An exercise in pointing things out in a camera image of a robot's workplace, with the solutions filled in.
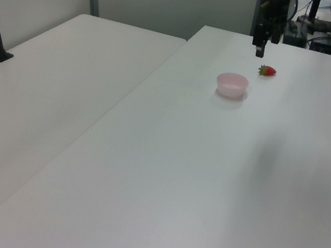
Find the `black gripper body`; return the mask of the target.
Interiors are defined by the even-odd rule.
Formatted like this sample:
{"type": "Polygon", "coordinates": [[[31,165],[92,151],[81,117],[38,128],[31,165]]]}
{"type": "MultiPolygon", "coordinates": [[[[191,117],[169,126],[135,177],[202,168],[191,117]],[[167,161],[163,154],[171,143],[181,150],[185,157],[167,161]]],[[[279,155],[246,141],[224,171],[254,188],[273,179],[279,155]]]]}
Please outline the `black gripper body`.
{"type": "Polygon", "coordinates": [[[290,0],[257,0],[256,23],[264,25],[283,25],[287,21],[290,0]]]}

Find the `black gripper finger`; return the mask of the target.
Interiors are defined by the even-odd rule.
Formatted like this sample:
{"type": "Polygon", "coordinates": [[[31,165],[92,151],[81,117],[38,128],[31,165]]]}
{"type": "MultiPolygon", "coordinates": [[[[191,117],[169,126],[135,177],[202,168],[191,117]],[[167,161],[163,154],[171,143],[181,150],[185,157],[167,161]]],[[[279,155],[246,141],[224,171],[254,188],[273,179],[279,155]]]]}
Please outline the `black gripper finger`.
{"type": "Polygon", "coordinates": [[[271,42],[273,44],[278,44],[279,40],[281,39],[281,32],[282,32],[282,26],[281,25],[275,25],[272,35],[271,35],[271,42]]]}
{"type": "Polygon", "coordinates": [[[265,46],[268,40],[267,30],[263,24],[256,24],[255,30],[253,34],[253,41],[252,44],[256,48],[255,55],[258,58],[264,57],[265,46]]]}

